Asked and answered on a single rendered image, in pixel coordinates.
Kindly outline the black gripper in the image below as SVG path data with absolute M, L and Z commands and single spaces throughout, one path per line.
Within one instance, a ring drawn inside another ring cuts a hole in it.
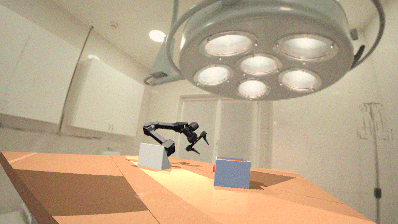
M 192 134 L 193 132 L 191 132 L 190 134 Z M 190 134 L 187 136 L 188 138 L 190 137 Z M 192 148 L 192 146 L 197 142 L 197 141 L 199 141 L 201 138 L 203 138 L 205 141 L 206 141 L 206 143 L 209 145 L 209 143 L 208 143 L 208 141 L 207 141 L 207 139 L 206 139 L 206 132 L 205 131 L 203 131 L 201 134 L 200 134 L 200 136 L 199 137 L 196 137 L 197 139 L 191 144 L 191 145 L 188 145 L 187 147 L 186 147 L 186 151 L 188 152 L 188 151 L 193 151 L 193 152 L 195 152 L 195 153 L 198 153 L 198 154 L 200 154 L 199 152 L 197 152 L 194 148 Z

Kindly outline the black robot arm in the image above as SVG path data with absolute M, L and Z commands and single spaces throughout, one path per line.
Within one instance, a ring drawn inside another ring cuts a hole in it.
M 151 125 L 154 125 L 152 127 Z M 185 128 L 184 128 L 185 125 Z M 197 134 L 194 132 L 196 129 L 199 128 L 196 122 L 191 122 L 188 124 L 187 122 L 175 122 L 175 123 L 164 123 L 164 122 L 147 122 L 143 125 L 144 134 L 153 137 L 157 142 L 159 142 L 162 146 L 164 146 L 167 156 L 171 156 L 175 152 L 175 143 L 173 140 L 168 139 L 166 140 L 160 134 L 158 134 L 155 130 L 156 129 L 167 129 L 167 130 L 174 130 L 178 133 L 183 133 L 186 137 L 190 134 L 190 137 L 187 137 L 187 140 L 190 143 L 193 143 L 197 138 Z

